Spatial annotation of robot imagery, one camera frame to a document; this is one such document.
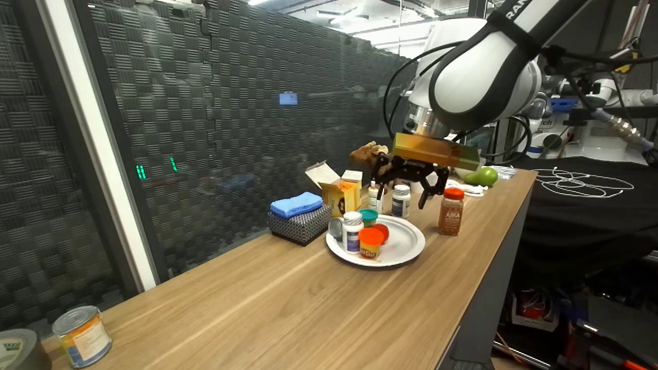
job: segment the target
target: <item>wooden countertop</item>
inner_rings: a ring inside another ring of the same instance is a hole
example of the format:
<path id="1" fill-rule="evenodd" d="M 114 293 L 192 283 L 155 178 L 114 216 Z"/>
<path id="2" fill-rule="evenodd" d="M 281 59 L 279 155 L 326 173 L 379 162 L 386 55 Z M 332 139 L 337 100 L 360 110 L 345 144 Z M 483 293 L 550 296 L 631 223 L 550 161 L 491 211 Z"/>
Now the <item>wooden countertop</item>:
<path id="1" fill-rule="evenodd" d="M 324 236 L 263 235 L 103 312 L 114 350 L 92 367 L 434 367 L 533 189 L 536 173 L 469 200 L 460 236 L 440 197 L 410 219 L 426 250 L 393 269 L 347 265 Z M 58 338 L 54 367 L 71 367 Z"/>

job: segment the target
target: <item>white plate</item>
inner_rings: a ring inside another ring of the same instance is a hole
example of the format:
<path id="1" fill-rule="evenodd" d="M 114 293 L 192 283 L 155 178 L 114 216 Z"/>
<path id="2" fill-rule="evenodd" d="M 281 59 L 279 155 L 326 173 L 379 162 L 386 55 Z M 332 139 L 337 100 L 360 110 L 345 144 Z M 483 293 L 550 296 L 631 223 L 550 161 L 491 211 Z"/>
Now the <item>white plate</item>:
<path id="1" fill-rule="evenodd" d="M 412 222 L 403 218 L 379 216 L 379 223 L 389 225 L 389 241 L 381 247 L 376 258 L 364 258 L 358 250 L 344 249 L 329 231 L 328 247 L 339 258 L 364 266 L 392 266 L 416 258 L 426 249 L 426 236 Z"/>

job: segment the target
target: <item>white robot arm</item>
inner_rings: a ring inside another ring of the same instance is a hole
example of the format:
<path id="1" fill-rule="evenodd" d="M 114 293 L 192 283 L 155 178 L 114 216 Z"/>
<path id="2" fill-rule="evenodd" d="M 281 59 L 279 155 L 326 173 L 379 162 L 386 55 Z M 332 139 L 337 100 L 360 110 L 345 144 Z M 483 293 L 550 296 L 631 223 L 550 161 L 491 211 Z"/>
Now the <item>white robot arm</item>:
<path id="1" fill-rule="evenodd" d="M 587 1 L 505 1 L 488 21 L 481 21 L 473 36 L 442 55 L 433 75 L 416 86 L 426 90 L 412 92 L 412 102 L 431 105 L 438 120 L 453 130 L 475 130 L 514 114 L 542 83 L 542 71 L 533 59 Z M 448 27 L 450 21 L 438 27 L 438 33 L 446 30 L 448 36 L 438 35 L 434 41 L 446 43 L 464 36 L 464 33 L 450 36 Z"/>

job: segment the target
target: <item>condiment bottle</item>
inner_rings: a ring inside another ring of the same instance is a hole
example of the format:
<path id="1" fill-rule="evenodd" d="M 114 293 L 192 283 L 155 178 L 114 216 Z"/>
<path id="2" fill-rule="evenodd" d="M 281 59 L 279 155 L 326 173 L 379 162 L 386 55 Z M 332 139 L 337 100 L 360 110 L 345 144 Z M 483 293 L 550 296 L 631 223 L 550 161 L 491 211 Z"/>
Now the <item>condiment bottle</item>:
<path id="1" fill-rule="evenodd" d="M 358 250 L 358 231 L 364 228 L 364 219 L 360 211 L 347 211 L 344 216 L 344 249 Z"/>
<path id="2" fill-rule="evenodd" d="M 393 187 L 393 202 L 392 202 L 392 213 L 400 218 L 407 218 L 412 200 L 412 189 L 405 182 L 400 182 Z"/>
<path id="3" fill-rule="evenodd" d="M 466 210 L 466 190 L 456 187 L 445 189 L 445 200 L 438 213 L 438 231 L 460 235 L 464 210 Z"/>
<path id="4" fill-rule="evenodd" d="M 379 195 L 379 187 L 376 182 L 373 180 L 371 187 L 368 187 L 368 210 L 374 210 L 374 211 L 382 211 L 382 200 L 376 197 Z"/>

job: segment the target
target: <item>floor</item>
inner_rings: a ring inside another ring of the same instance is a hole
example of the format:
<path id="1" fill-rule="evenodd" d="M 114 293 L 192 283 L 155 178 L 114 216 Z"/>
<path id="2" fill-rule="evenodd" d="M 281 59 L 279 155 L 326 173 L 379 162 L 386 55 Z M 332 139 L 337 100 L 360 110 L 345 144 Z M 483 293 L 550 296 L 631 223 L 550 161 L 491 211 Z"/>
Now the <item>floor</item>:
<path id="1" fill-rule="evenodd" d="M 491 356 L 491 361 L 497 370 L 527 370 L 525 365 L 500 356 Z"/>

